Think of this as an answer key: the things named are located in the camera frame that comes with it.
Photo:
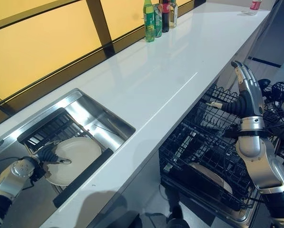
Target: yellow window panel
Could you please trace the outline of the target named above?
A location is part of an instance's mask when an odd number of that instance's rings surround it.
[[[181,5],[183,5],[183,4],[185,4],[185,3],[189,2],[189,1],[190,0],[176,0],[176,3],[177,3],[178,6],[181,6]]]
[[[0,29],[0,98],[100,46],[86,1]]]
[[[144,24],[144,0],[101,0],[112,40]]]
[[[60,5],[69,0],[0,0],[0,20],[43,5]]]

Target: dishwasher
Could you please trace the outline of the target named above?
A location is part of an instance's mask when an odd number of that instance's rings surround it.
[[[240,119],[210,107],[237,93],[212,85],[159,148],[161,183],[172,187],[234,227],[252,224],[259,193],[235,139],[225,132]]]

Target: dishwasher rack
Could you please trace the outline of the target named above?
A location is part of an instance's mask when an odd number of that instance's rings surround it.
[[[243,160],[235,150],[235,140],[225,138],[225,130],[240,119],[206,105],[232,102],[237,93],[212,85],[159,148],[162,182],[172,182],[186,195],[191,191],[232,210],[251,208],[255,187]],[[224,179],[232,194],[189,164],[197,162]]]

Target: white plate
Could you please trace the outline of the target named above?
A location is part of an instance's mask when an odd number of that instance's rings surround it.
[[[47,180],[67,186],[101,155],[100,146],[92,139],[77,137],[57,145],[55,154],[71,160],[71,164],[47,164]]]

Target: window frame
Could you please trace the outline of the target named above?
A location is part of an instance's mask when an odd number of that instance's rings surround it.
[[[58,7],[65,6],[79,0],[64,1],[68,3],[59,5]],[[191,11],[194,7],[204,2],[205,0],[190,0],[189,2],[179,6],[178,17]],[[0,123],[12,117],[15,113],[42,98],[46,94],[52,92],[56,88],[69,82],[73,78],[76,78],[97,64],[107,60],[121,50],[145,37],[144,25],[142,25],[115,40],[111,40],[100,0],[87,0],[87,5],[102,46],[44,76],[43,78],[12,94],[11,96],[3,100],[0,99]],[[58,7],[50,8],[46,11],[39,12],[38,14],[47,12],[49,10],[54,10]],[[25,17],[24,19],[28,19],[33,16],[36,16],[36,14]]]

